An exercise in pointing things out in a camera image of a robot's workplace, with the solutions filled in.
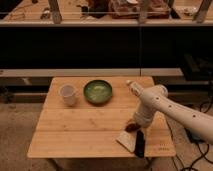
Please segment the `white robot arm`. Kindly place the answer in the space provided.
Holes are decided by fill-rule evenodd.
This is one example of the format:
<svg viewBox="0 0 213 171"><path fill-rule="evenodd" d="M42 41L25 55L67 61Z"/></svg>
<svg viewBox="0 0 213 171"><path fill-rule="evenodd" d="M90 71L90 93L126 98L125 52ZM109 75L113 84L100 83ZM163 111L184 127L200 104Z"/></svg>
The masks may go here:
<svg viewBox="0 0 213 171"><path fill-rule="evenodd" d="M143 88L133 83L131 90L140 99L134 119L142 128L149 127L159 111L213 145L213 117L168 99L168 91L162 85Z"/></svg>

